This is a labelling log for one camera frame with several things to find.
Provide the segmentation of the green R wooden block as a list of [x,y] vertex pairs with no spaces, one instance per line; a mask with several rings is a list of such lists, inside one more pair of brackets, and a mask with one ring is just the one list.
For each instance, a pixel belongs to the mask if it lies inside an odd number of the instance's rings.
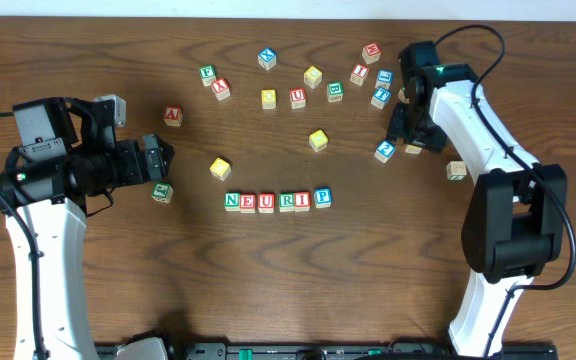
[[295,211],[295,202],[293,193],[280,193],[278,203],[279,203],[279,210],[281,212]]

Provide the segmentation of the green N wooden block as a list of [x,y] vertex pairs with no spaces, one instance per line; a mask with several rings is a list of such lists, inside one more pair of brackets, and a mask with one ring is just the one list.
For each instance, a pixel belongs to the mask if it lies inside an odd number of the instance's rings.
[[240,193],[228,192],[224,196],[224,208],[229,212],[240,211]]

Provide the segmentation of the yellow S wooden block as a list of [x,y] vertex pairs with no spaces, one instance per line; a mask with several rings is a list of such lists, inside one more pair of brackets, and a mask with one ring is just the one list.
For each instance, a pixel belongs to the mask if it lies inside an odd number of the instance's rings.
[[409,154],[420,154],[422,152],[422,148],[414,145],[407,145],[405,147],[405,152]]

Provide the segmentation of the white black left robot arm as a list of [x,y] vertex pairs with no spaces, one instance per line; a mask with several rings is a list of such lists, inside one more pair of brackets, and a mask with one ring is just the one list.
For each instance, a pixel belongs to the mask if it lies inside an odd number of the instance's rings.
[[52,97],[18,104],[21,138],[0,174],[0,211],[13,245],[17,359],[96,359],[88,323],[83,241],[89,197],[151,182],[165,184],[174,149],[154,134],[117,140],[126,103],[116,95],[84,101]]

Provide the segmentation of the red E wooden block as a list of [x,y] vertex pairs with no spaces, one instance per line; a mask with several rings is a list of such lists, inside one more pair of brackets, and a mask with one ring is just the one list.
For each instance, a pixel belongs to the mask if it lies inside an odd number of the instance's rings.
[[256,195],[255,194],[241,194],[239,209],[241,213],[255,213],[256,206]]

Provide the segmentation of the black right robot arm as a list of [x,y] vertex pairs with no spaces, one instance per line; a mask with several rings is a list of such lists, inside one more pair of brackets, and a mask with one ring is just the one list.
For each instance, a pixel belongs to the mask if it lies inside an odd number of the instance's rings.
[[451,345],[462,357],[495,356],[519,297],[540,288],[535,277],[560,254],[567,176],[512,137],[469,65],[441,63],[433,41],[408,45],[398,60],[403,89],[389,138],[432,152],[452,144],[474,182],[461,230],[471,272]]

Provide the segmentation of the blue P wooden block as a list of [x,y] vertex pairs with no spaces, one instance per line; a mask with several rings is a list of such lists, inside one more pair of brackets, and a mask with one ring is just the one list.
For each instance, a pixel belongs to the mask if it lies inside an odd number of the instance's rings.
[[331,190],[327,187],[318,188],[314,191],[315,206],[317,208],[328,208],[332,204]]

